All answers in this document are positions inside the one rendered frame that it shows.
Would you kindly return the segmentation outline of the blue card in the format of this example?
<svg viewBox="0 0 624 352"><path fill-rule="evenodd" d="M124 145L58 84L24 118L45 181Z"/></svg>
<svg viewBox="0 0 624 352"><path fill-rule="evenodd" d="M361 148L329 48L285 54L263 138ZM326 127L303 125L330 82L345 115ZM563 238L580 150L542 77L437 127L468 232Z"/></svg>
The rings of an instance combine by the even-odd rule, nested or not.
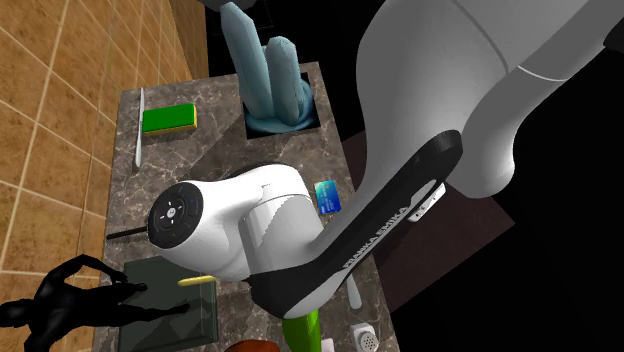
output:
<svg viewBox="0 0 624 352"><path fill-rule="evenodd" d="M334 180L325 180L314 184L319 214L325 215L341 210L336 183Z"/></svg>

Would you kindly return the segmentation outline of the pale blue cactus-shaped sculpture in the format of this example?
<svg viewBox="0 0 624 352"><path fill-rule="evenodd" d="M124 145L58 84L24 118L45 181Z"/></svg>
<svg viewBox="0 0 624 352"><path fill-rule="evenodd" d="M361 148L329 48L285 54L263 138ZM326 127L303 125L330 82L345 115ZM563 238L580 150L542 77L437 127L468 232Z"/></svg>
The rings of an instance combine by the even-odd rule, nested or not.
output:
<svg viewBox="0 0 624 352"><path fill-rule="evenodd" d="M251 17L230 1L220 7L221 26L239 81L246 126L282 134L315 124L310 85L302 79L296 46L283 36L263 46Z"/></svg>

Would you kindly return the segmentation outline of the dark red robot stand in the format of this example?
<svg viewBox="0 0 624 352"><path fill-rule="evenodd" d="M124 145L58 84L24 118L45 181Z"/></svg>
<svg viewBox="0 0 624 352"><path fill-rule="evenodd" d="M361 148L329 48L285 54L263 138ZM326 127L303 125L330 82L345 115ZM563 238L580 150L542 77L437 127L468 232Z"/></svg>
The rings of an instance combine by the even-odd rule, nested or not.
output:
<svg viewBox="0 0 624 352"><path fill-rule="evenodd" d="M450 185L424 217L404 221L373 250L393 312L514 225L492 198L470 199Z"/></svg>

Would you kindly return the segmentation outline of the green and yellow sponge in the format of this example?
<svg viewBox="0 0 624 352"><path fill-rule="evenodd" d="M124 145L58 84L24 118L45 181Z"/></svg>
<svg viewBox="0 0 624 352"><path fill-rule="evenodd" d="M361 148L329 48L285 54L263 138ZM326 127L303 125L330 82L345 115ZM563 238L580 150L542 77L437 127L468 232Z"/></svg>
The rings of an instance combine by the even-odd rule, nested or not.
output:
<svg viewBox="0 0 624 352"><path fill-rule="evenodd" d="M180 104L145 110L142 133L146 136L185 131L197 127L197 109L194 104Z"/></svg>

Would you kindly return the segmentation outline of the yellow pen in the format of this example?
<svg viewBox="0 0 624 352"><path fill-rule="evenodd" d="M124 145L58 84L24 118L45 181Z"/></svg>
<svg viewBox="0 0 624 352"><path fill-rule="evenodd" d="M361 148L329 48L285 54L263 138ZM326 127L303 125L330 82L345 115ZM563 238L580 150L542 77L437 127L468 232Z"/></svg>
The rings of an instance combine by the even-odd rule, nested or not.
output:
<svg viewBox="0 0 624 352"><path fill-rule="evenodd" d="M217 281L217 278L210 275L196 276L190 278L184 278L177 282L177 284L181 287L201 285L206 283L211 283Z"/></svg>

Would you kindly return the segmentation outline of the green bottle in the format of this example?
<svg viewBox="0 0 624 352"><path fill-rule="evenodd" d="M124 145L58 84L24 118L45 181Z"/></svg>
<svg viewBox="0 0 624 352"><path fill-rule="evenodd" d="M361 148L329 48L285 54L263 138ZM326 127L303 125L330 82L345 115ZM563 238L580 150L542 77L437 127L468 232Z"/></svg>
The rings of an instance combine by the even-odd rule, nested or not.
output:
<svg viewBox="0 0 624 352"><path fill-rule="evenodd" d="M321 333L318 311L282 321L284 339L291 352L321 352Z"/></svg>

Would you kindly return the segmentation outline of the white handset with round holes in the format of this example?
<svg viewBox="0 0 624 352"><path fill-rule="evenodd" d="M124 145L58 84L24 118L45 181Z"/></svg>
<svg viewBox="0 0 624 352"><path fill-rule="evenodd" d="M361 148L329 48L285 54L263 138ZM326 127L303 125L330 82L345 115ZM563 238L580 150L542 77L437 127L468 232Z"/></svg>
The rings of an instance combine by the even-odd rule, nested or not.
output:
<svg viewBox="0 0 624 352"><path fill-rule="evenodd" d="M374 328L368 323L350 326L356 352L377 352L380 342Z"/></svg>

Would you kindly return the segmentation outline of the white knife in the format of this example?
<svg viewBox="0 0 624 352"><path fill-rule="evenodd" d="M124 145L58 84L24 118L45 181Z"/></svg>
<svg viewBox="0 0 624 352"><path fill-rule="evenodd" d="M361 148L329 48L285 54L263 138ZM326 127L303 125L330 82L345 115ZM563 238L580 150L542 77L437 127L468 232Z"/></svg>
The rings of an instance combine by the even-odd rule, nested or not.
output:
<svg viewBox="0 0 624 352"><path fill-rule="evenodd" d="M142 123L143 123L143 114L145 109L145 93L144 88L140 88L139 94L139 114L138 114L138 125L137 125L137 138L136 138L136 148L135 148L135 159L134 163L137 169L140 168L142 162Z"/></svg>

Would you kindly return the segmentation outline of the red-brown rounded object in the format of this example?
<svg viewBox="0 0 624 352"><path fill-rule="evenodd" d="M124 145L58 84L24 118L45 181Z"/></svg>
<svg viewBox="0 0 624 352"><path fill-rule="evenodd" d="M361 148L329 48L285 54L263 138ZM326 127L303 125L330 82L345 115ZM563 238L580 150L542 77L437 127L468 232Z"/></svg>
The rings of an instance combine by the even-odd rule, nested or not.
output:
<svg viewBox="0 0 624 352"><path fill-rule="evenodd" d="M280 352L280 349L272 341L248 339L229 346L224 352Z"/></svg>

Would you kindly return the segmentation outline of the thin black rod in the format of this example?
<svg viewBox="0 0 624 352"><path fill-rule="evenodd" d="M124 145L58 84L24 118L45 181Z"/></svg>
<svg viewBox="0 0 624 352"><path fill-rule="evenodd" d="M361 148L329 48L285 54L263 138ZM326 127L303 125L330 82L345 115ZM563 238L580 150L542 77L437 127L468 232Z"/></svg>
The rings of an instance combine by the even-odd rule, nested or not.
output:
<svg viewBox="0 0 624 352"><path fill-rule="evenodd" d="M120 231L120 232L107 234L106 235L106 240L113 240L113 239L117 239L117 238L121 238L121 237L131 236L131 235L135 235L135 234L146 232L147 230L148 230L147 226L142 226L142 227L138 227L138 228L123 230L123 231Z"/></svg>

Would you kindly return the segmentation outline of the black human figure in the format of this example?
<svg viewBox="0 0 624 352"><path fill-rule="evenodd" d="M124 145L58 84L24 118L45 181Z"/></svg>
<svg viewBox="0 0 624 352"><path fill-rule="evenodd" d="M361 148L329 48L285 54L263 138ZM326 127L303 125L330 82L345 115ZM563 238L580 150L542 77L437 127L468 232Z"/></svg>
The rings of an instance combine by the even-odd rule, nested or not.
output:
<svg viewBox="0 0 624 352"><path fill-rule="evenodd" d="M90 289L68 284L66 280L84 266L105 273L111 284ZM126 274L101 260L81 254L49 271L33 297L0 304L0 328L26 326L30 334L24 342L24 352L50 352L54 343L83 326L121 327L183 314L190 309L188 303L168 309L124 303L147 289L146 284L129 282Z"/></svg>

